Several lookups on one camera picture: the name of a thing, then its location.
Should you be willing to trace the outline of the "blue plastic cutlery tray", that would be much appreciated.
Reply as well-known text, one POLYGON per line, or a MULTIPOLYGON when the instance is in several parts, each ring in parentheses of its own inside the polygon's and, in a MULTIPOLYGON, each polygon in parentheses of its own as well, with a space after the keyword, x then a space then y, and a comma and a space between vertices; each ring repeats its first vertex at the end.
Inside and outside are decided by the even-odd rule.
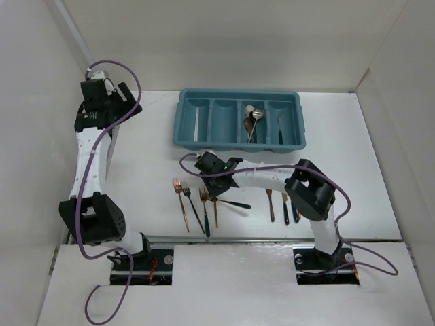
POLYGON ((300 96, 293 91, 186 88, 179 94, 173 143, 195 151, 242 150, 291 153, 306 147, 305 123, 300 96), (256 140, 248 143, 243 120, 245 106, 263 108, 264 117, 256 124, 256 140), (194 142, 194 121, 199 107, 198 142, 194 142), (281 115, 283 145, 278 140, 281 115))

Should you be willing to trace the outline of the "white silver round spoon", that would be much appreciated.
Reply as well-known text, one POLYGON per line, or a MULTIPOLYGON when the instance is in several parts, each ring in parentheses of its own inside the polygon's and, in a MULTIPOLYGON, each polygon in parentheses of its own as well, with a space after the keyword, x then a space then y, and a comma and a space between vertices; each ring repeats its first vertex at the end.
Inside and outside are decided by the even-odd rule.
POLYGON ((253 105, 246 105, 245 106, 245 110, 244 110, 244 112, 245 112, 245 115, 247 116, 247 117, 250 117, 251 116, 251 113, 254 111, 254 106, 253 105))

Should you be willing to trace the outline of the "gold fork dark handle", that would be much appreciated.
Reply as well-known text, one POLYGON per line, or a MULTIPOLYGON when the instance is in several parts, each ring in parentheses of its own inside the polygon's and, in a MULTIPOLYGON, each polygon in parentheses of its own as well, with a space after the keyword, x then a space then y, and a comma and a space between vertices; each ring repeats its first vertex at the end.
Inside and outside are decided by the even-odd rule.
POLYGON ((283 145, 283 133, 282 133, 282 125, 281 125, 281 115, 278 117, 278 140, 279 144, 283 145))

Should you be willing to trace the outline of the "gold knife green handle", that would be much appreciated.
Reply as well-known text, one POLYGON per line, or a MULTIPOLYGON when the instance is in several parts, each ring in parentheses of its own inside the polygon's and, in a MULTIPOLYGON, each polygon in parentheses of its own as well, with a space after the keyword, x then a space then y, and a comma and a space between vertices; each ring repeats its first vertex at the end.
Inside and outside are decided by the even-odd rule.
POLYGON ((292 207, 292 215, 293 215, 294 223, 299 223, 300 221, 299 214, 293 202, 291 203, 291 207, 292 207))
POLYGON ((288 206, 287 206, 287 201, 288 201, 288 197, 286 194, 282 193, 282 201, 283 201, 283 219, 284 219, 284 224, 286 226, 288 226, 290 224, 290 218, 288 215, 288 206))

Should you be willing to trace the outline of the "copper round spoon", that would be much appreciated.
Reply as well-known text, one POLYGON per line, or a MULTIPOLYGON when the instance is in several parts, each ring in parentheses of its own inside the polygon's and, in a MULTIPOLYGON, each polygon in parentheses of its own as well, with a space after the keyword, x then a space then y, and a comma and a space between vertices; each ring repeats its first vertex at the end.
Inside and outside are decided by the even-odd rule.
POLYGON ((215 227, 219 228, 217 202, 218 202, 218 199, 216 197, 213 197, 213 211, 214 211, 214 217, 215 217, 215 227))

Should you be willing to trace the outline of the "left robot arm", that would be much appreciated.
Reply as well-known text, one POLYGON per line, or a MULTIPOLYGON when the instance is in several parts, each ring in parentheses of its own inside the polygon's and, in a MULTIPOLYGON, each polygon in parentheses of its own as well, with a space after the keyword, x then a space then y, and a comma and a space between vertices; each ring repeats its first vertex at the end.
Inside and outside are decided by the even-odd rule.
POLYGON ((113 133, 108 127, 136 103, 128 86, 114 86, 104 74, 93 75, 80 84, 83 102, 74 130, 78 144, 75 181, 69 199, 58 210, 69 232, 85 245, 126 249, 136 269, 147 268, 152 252, 145 236, 126 225, 119 206, 103 191, 107 178, 109 149, 113 133))

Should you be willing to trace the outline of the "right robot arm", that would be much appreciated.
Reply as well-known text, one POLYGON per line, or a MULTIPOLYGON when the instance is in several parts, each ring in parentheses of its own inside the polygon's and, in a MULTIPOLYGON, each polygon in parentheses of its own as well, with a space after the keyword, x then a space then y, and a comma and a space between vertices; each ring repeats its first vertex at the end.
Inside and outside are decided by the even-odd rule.
POLYGON ((301 159, 295 165, 272 165, 230 158, 224 162, 206 151, 194 166, 213 196, 219 196, 232 187, 255 187, 287 194, 296 211, 309 220, 315 240, 316 262, 329 268, 339 260, 342 242, 333 216, 335 193, 342 193, 348 205, 351 204, 350 198, 312 161, 301 159))

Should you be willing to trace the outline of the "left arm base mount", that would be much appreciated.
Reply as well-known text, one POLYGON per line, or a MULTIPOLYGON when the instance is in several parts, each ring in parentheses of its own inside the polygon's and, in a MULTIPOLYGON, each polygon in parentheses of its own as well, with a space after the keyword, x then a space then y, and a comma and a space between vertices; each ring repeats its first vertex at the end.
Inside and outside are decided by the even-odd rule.
MULTIPOLYGON (((133 254, 131 285, 172 285, 174 247, 168 244, 151 244, 143 236, 143 250, 133 254)), ((112 263, 110 285, 125 285, 130 271, 130 261, 125 254, 115 252, 107 256, 112 263)))

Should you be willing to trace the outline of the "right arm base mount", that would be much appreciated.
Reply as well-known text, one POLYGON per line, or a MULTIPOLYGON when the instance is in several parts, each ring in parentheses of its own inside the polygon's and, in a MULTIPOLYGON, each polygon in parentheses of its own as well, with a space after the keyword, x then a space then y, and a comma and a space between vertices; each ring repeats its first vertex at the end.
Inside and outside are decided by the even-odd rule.
POLYGON ((318 251, 313 244, 293 246, 296 282, 298 285, 359 285, 358 271, 354 265, 353 251, 341 247, 333 255, 318 251))

